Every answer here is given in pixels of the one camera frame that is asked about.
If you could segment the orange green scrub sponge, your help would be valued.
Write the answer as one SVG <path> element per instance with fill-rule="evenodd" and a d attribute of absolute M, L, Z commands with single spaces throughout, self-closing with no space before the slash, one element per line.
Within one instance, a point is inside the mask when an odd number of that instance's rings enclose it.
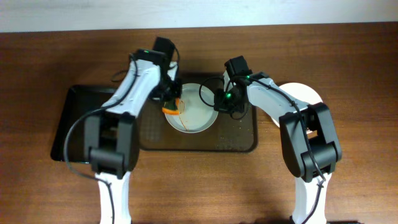
<path fill-rule="evenodd" d="M 162 107 L 162 112 L 164 114 L 169 114 L 169 115 L 179 115 L 180 114 L 180 110 L 178 108 L 179 103 L 180 103 L 179 98 L 175 98 L 173 100 L 166 101 Z"/>

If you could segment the white plate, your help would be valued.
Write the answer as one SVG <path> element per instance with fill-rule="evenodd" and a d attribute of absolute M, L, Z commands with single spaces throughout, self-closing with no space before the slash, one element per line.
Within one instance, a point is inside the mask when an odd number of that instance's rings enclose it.
<path fill-rule="evenodd" d="M 214 93 L 207 87 L 197 83 L 182 85 L 182 95 L 179 106 L 182 112 L 179 115 L 165 114 L 166 120 L 176 130 L 194 134 L 208 129 L 217 119 L 218 112 L 206 104 L 214 104 Z"/>
<path fill-rule="evenodd" d="M 295 98 L 299 101 L 306 102 L 307 104 L 314 105 L 317 103 L 323 103 L 321 96 L 311 87 L 304 85 L 302 83 L 285 83 L 278 86 L 287 95 L 290 95 L 291 99 Z M 279 96 L 280 102 L 282 103 L 282 108 L 292 107 L 285 97 L 281 96 L 279 93 L 272 91 L 275 95 Z M 271 117 L 274 124 L 279 128 L 279 117 L 283 114 L 280 112 L 278 116 Z"/>

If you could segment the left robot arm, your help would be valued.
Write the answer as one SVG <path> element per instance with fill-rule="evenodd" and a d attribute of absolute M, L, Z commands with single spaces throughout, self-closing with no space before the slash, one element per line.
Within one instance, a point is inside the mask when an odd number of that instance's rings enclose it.
<path fill-rule="evenodd" d="M 118 89 L 84 117 L 84 157 L 100 193 L 101 223 L 131 223 L 129 179 L 139 157 L 137 118 L 147 99 L 176 105 L 182 84 L 177 49 L 139 49 Z"/>

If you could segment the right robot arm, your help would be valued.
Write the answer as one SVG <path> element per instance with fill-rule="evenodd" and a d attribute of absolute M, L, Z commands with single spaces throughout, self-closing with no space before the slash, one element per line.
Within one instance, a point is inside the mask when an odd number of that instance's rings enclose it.
<path fill-rule="evenodd" d="M 265 73 L 246 71 L 221 77 L 214 109 L 233 114 L 249 103 L 279 124 L 282 156 L 295 178 L 291 223 L 326 223 L 326 191 L 342 150 L 329 108 L 301 101 L 277 86 Z"/>

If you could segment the brown serving tray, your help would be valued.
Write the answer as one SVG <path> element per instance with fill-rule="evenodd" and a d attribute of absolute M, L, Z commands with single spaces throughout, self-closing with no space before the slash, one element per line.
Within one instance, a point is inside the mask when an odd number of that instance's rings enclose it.
<path fill-rule="evenodd" d="M 220 73 L 182 73 L 183 84 L 197 83 L 214 94 L 223 87 Z M 173 128 L 162 112 L 162 104 L 147 100 L 139 116 L 140 147 L 146 151 L 193 151 L 193 152 L 251 152 L 258 144 L 257 114 L 250 107 L 245 115 L 231 117 L 218 112 L 215 122 L 206 130 L 188 134 Z"/>

